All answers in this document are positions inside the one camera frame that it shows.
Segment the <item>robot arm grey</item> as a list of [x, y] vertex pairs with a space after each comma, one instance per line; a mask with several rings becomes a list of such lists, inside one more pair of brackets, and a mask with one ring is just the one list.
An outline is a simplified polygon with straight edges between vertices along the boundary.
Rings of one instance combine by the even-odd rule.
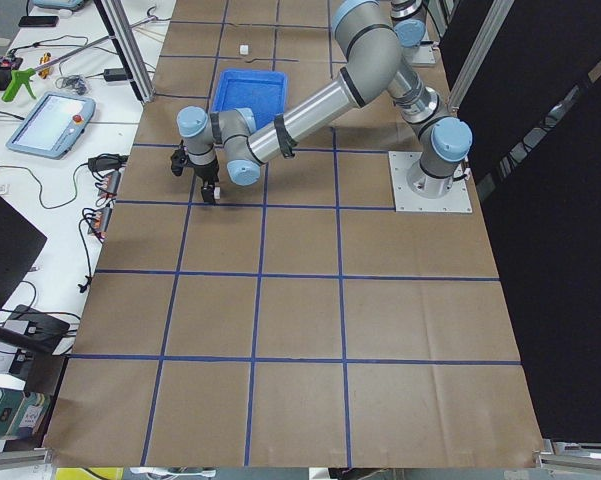
[[257, 127], [248, 107], [181, 109], [176, 116], [181, 141], [170, 157], [172, 174], [192, 169], [202, 182], [203, 200], [214, 204], [217, 148], [225, 151], [231, 181], [249, 186], [259, 180], [268, 161], [294, 157], [301, 140], [387, 92], [422, 145], [419, 159], [407, 170], [407, 187], [426, 199], [446, 196], [462, 179], [456, 170], [468, 156], [473, 134], [465, 122], [449, 114], [438, 92], [412, 68], [398, 23], [375, 1], [344, 1], [332, 18], [332, 32], [346, 58], [338, 75], [265, 126]]
[[422, 0], [391, 0], [390, 18], [403, 47], [419, 46], [426, 33], [426, 10]]

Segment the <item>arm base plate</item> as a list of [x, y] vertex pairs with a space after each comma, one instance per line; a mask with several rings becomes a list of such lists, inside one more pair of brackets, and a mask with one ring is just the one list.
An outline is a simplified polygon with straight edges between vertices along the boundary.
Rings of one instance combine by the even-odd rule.
[[420, 165], [420, 152], [390, 151], [389, 170], [398, 213], [471, 214], [468, 179], [462, 165], [445, 179], [430, 177]]
[[404, 47], [403, 54], [407, 62], [415, 67], [433, 67], [436, 64], [432, 45], [420, 44], [412, 47]]

